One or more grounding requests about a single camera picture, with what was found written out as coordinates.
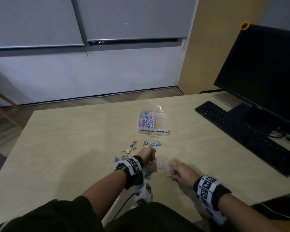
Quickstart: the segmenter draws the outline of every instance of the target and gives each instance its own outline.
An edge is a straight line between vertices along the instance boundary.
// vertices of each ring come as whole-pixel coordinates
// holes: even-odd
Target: dark green shirt
[[[177,212],[160,203],[148,203],[127,211],[104,228],[87,198],[73,201],[54,199],[7,223],[2,232],[68,231],[68,232],[145,232],[203,231]]]

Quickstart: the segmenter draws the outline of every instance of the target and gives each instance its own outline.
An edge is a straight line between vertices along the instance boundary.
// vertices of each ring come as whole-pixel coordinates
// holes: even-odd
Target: black keyboard
[[[211,101],[205,102],[195,110],[282,175],[290,175],[290,151],[286,148],[234,119]]]

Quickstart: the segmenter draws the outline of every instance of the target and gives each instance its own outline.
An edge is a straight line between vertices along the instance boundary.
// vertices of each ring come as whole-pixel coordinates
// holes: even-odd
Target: gray window blind
[[[0,48],[83,45],[71,0],[0,0]]]
[[[186,37],[195,0],[77,0],[88,41]]]

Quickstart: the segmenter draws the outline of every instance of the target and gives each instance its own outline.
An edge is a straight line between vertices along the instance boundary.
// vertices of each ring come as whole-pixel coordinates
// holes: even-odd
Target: table
[[[35,111],[0,171],[0,223],[23,215],[52,199],[72,200],[114,170],[114,157],[137,139],[159,140],[157,163],[176,160],[218,178],[249,205],[290,193],[286,178],[194,109],[212,101],[225,110],[241,103],[227,92],[168,97]],[[137,131],[139,113],[150,102],[166,107],[170,135],[150,137]],[[290,143],[276,140],[290,150]],[[158,169],[151,177],[154,201],[192,222],[201,220],[195,193]],[[124,190],[104,218],[116,214],[133,189]]]

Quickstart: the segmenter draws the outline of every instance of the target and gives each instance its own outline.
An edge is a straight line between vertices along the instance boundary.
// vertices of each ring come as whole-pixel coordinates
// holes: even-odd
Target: hand
[[[155,158],[156,149],[147,147],[140,150],[137,156],[141,156],[144,162],[144,165],[151,165],[155,163],[157,160]]]
[[[190,189],[193,189],[195,181],[200,177],[196,171],[182,162],[171,165],[171,175],[173,181],[177,181]]]

